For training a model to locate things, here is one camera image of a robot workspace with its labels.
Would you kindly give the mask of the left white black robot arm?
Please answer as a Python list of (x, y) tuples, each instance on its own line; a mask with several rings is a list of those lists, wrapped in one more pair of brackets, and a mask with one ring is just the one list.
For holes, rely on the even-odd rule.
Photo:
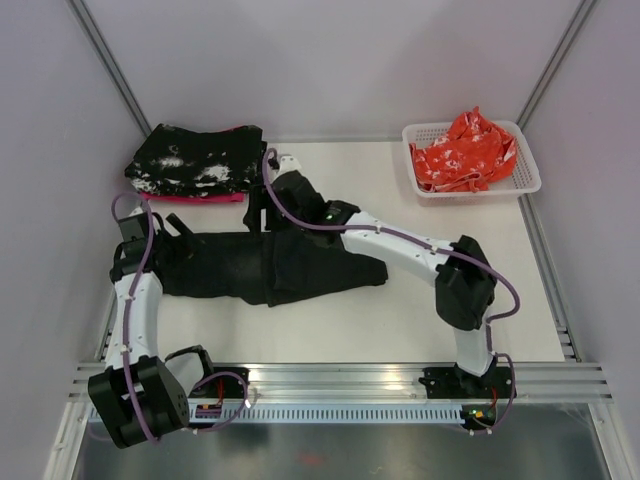
[(122, 242), (109, 272), (116, 318), (105, 368), (89, 378), (88, 394), (113, 443), (128, 448), (189, 424), (188, 394), (210, 395), (218, 374), (200, 345), (162, 360), (158, 313), (163, 296), (160, 260), (186, 252), (178, 238), (155, 228), (138, 210), (117, 221)]

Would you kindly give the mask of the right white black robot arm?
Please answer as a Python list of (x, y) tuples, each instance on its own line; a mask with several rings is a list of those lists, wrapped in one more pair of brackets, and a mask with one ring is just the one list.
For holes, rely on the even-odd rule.
[(497, 359), (488, 346), (487, 313), (497, 279), (475, 239), (439, 241), (394, 229), (356, 205), (323, 199), (298, 171), (279, 176), (269, 187), (252, 186), (243, 222), (269, 230), (294, 227), (322, 247), (368, 256), (427, 282), (438, 317), (453, 329), (457, 387), (469, 396), (490, 389)]

